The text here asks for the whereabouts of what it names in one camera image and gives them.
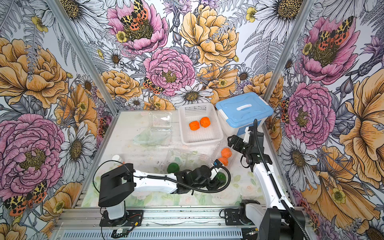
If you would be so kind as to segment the green fruit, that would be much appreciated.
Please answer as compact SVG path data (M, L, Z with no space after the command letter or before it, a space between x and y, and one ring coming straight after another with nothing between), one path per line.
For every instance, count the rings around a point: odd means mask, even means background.
M180 170L180 166L177 163L170 163L167 167L168 174L177 173Z
M218 172L217 175L215 176L215 178L221 184L225 184L227 182L227 176L224 173L222 173L222 172Z

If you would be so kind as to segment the clear clamshell container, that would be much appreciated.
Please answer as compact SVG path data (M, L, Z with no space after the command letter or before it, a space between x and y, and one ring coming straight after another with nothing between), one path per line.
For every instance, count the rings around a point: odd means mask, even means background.
M235 156L235 151L225 142L220 142L211 155L213 160L219 160L226 168L231 167Z
M149 125L133 138L133 142L143 146L169 146L172 141L173 116L171 112L149 113Z

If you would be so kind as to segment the white perforated plastic basket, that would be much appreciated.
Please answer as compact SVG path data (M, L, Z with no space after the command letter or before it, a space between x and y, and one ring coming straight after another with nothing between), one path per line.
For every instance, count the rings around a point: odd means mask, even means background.
M178 108L182 143L187 146L219 142L224 134L211 103L190 104Z

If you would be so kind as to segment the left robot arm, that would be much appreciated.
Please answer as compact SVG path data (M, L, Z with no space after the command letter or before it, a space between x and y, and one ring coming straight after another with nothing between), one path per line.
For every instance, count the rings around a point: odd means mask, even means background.
M205 165L193 171L181 171L169 166L168 173L161 175L135 170L133 164L123 164L101 176L99 207L106 209L103 213L105 219L122 221L128 217L125 199L132 193L216 193L226 181L226 176L219 168Z

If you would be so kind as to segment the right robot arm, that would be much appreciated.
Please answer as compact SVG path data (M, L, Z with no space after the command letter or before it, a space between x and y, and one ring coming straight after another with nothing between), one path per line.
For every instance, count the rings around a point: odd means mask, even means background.
M264 153L264 135L251 131L246 137L245 140L236 135L228 137L228 147L246 159L246 167L260 182L266 206L243 200L239 209L241 221L257 227L257 240L309 240L303 212L290 203L276 179L271 157Z

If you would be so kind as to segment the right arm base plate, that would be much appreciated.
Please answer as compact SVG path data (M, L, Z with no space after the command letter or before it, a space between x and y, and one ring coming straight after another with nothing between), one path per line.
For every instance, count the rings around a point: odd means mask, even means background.
M226 208L220 213L220 217L225 220L226 226L247 226L254 225L259 227L265 212L259 210L243 210Z

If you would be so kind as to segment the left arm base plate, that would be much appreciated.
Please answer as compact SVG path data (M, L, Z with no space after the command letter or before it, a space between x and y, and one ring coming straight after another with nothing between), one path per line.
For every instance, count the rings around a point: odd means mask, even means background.
M111 220L107 210L103 212L100 227L137 227L141 226L143 220L143 210L126 210L122 219Z

